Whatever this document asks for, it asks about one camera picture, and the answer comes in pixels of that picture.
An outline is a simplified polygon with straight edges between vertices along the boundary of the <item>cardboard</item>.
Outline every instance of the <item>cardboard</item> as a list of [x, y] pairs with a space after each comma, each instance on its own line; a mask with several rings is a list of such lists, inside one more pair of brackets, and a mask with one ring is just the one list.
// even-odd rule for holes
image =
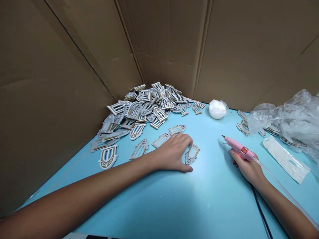
[[319, 91], [315, 2], [29, 0], [3, 1], [0, 11], [0, 215], [135, 86], [169, 83], [243, 111]]
[[0, 11], [3, 216], [96, 135], [115, 101], [44, 1]]
[[116, 100], [143, 84], [114, 1], [47, 2]]
[[146, 84], [169, 83], [192, 97], [207, 0], [115, 0]]
[[318, 77], [312, 75], [314, 88], [309, 89], [303, 74], [285, 73], [300, 65], [302, 52], [318, 35], [315, 5], [296, 0], [214, 1], [194, 99], [223, 100], [230, 108], [250, 111], [259, 103], [280, 105], [304, 88], [318, 92]]

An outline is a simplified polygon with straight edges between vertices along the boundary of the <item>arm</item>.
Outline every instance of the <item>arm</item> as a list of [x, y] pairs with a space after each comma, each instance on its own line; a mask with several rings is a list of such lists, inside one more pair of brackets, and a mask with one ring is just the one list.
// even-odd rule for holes
[[1, 238], [62, 238], [110, 199], [153, 171], [191, 172], [181, 158], [192, 139], [180, 133], [137, 159], [63, 187], [15, 212], [0, 225]]
[[317, 229], [291, 201], [268, 182], [257, 162], [243, 160], [233, 150], [230, 153], [234, 159], [233, 163], [259, 191], [291, 239], [319, 238]]

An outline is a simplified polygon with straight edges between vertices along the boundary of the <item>hand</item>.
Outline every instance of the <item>hand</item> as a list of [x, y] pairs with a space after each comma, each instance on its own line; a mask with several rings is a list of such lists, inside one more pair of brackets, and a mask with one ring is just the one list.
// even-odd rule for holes
[[242, 159], [234, 150], [230, 151], [231, 156], [233, 157], [233, 164], [240, 170], [243, 176], [255, 187], [259, 188], [267, 179], [262, 171], [261, 166], [255, 161], [247, 161]]
[[153, 161], [155, 170], [177, 170], [184, 173], [192, 172], [193, 168], [182, 163], [184, 151], [193, 140], [188, 134], [173, 134], [168, 141], [158, 149], [149, 152], [148, 155]]

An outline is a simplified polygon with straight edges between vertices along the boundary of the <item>plastic bag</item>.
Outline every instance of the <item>plastic bag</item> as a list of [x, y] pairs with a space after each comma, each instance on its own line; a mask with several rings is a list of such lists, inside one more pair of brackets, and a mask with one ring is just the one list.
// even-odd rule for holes
[[250, 133], [257, 133], [272, 124], [289, 142], [293, 138], [307, 144], [306, 148], [300, 149], [319, 168], [319, 93], [312, 96], [307, 90], [301, 90], [284, 105], [258, 105], [249, 114], [247, 122]]

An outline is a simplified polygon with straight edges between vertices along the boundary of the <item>glue gun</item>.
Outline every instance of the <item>glue gun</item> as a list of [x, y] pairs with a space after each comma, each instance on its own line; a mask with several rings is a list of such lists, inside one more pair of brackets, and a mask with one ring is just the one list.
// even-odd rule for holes
[[297, 202], [296, 199], [293, 198], [293, 196], [287, 191], [287, 189], [275, 178], [275, 176], [255, 157], [255, 153], [247, 149], [245, 146], [237, 142], [236, 140], [225, 137], [222, 135], [231, 148], [238, 153], [238, 155], [242, 159], [246, 159], [248, 161], [251, 161], [252, 159], [255, 160], [260, 166], [262, 166], [269, 175], [275, 180], [275, 182], [278, 184], [278, 186], [286, 193], [286, 195], [290, 198], [290, 200], [297, 206], [297, 208], [300, 209], [300, 211], [308, 218], [308, 220], [314, 225], [314, 227], [319, 231], [319, 225], [316, 223], [315, 220], [312, 219], [312, 217], [306, 212], [305, 209]]
[[255, 154], [247, 149], [245, 146], [243, 146], [241, 143], [237, 142], [236, 140], [230, 138], [230, 137], [225, 137], [224, 135], [222, 135], [225, 139], [225, 141], [227, 142], [227, 144], [229, 146], [231, 146], [231, 148], [238, 153], [238, 155], [242, 158], [242, 159], [246, 159], [248, 161], [251, 161], [252, 159], [254, 159]]

